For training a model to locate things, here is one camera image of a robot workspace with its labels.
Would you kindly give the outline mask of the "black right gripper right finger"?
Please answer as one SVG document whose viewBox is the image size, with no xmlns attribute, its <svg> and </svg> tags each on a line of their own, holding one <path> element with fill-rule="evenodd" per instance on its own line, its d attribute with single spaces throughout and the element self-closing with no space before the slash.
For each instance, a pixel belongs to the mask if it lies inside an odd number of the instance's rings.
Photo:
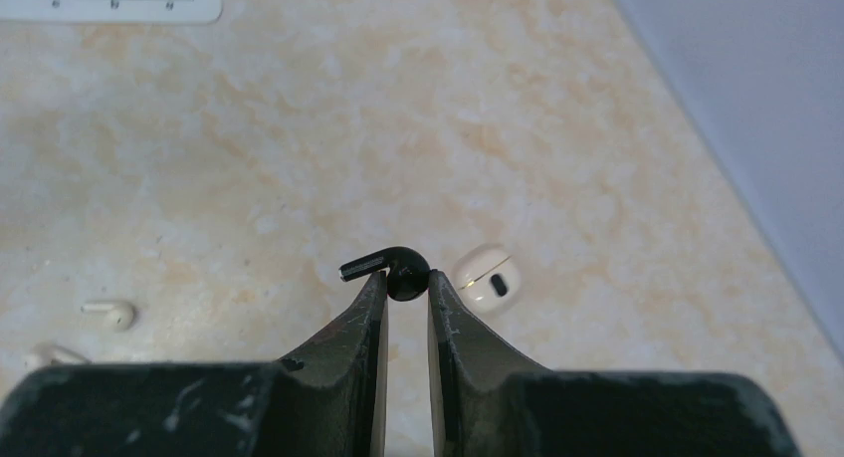
<svg viewBox="0 0 844 457">
<path fill-rule="evenodd" d="M 726 372 L 552 370 L 428 281 L 438 456 L 796 456 L 770 396 Z"/>
</svg>

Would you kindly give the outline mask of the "green white chessboard mat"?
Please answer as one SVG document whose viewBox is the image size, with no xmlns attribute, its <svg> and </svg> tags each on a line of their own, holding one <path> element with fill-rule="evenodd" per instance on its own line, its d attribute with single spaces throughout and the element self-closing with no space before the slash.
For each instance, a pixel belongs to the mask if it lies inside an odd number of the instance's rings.
<svg viewBox="0 0 844 457">
<path fill-rule="evenodd" d="M 222 10 L 222 0 L 1 0 L 3 21 L 209 24 Z"/>
</svg>

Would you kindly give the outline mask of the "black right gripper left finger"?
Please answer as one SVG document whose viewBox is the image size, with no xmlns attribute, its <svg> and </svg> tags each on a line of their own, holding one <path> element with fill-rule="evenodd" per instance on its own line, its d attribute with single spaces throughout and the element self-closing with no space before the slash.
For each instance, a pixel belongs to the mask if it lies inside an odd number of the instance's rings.
<svg viewBox="0 0 844 457">
<path fill-rule="evenodd" d="M 284 356 L 56 365 L 1 407 L 5 456 L 379 456 L 386 277 Z"/>
</svg>

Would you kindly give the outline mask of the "cream earbud lower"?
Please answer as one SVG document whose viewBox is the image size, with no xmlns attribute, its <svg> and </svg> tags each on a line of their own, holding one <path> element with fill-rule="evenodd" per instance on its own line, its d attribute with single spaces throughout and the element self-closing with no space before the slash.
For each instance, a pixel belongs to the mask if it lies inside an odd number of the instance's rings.
<svg viewBox="0 0 844 457">
<path fill-rule="evenodd" d="M 24 357 L 24 364 L 28 369 L 37 369 L 52 365 L 87 364 L 89 362 L 81 354 L 52 343 L 36 344 Z"/>
</svg>

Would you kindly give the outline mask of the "black earbud one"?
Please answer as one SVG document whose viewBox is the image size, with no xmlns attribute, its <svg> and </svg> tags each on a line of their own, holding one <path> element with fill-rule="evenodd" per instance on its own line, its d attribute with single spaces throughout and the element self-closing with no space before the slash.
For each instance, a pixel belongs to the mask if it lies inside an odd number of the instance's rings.
<svg viewBox="0 0 844 457">
<path fill-rule="evenodd" d="M 388 247 L 338 268 L 344 282 L 353 281 L 387 269 L 387 295 L 396 302 L 419 298 L 428 289 L 431 267 L 417 251 L 403 246 Z"/>
</svg>

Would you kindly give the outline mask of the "cream earbud charging case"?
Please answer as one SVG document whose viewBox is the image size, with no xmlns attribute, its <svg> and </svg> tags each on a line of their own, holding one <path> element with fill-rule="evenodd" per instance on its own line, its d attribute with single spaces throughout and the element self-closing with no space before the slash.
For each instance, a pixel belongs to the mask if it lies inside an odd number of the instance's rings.
<svg viewBox="0 0 844 457">
<path fill-rule="evenodd" d="M 460 258 L 449 275 L 463 305 L 475 315 L 511 306 L 521 294 L 522 272 L 514 255 L 500 244 L 484 244 Z"/>
</svg>

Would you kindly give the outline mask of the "cream earbud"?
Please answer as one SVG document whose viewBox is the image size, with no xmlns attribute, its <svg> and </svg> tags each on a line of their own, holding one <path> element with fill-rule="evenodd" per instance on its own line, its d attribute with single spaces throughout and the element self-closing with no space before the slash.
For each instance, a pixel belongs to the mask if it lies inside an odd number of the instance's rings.
<svg viewBox="0 0 844 457">
<path fill-rule="evenodd" d="M 24 357 L 24 364 L 28 369 L 37 369 L 52 365 L 87 364 L 89 362 L 81 354 L 52 343 L 36 344 Z"/>
<path fill-rule="evenodd" d="M 111 331 L 130 329 L 136 318 L 136 307 L 128 301 L 89 301 L 80 305 L 83 314 L 102 314 L 104 324 Z"/>
</svg>

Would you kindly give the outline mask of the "cream earbud upper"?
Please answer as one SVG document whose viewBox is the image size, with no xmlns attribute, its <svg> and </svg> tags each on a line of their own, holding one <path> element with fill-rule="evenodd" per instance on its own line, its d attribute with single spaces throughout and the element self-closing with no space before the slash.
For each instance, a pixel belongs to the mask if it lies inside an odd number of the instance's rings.
<svg viewBox="0 0 844 457">
<path fill-rule="evenodd" d="M 80 305 L 83 314 L 102 314 L 104 324 L 111 331 L 130 329 L 136 318 L 136 307 L 128 301 L 89 301 Z"/>
</svg>

